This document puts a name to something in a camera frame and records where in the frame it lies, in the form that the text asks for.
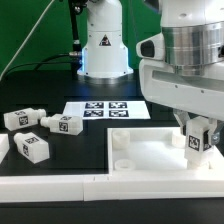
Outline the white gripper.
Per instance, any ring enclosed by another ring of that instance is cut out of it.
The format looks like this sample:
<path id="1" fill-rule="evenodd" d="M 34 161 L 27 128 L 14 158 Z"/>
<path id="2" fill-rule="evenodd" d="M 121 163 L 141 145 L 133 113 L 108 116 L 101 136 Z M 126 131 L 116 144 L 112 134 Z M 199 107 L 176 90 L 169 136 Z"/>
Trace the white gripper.
<path id="1" fill-rule="evenodd" d="M 186 135 L 190 119 L 187 112 L 191 112 L 209 117 L 204 149 L 220 142 L 224 128 L 224 62 L 205 66 L 203 76 L 181 76 L 163 61 L 142 59 L 139 79 L 147 101 L 175 108 L 173 114 L 182 135 Z"/>

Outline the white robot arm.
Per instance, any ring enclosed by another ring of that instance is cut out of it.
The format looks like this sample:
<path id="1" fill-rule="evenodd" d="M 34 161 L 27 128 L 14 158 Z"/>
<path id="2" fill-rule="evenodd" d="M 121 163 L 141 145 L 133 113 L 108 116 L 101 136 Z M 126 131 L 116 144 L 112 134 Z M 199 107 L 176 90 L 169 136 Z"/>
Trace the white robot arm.
<path id="1" fill-rule="evenodd" d="M 85 0 L 86 46 L 79 74 L 103 82 L 131 72 L 118 0 Z M 224 126 L 224 0 L 143 0 L 160 32 L 136 45 L 144 98 L 171 107 L 187 145 L 206 150 Z"/>

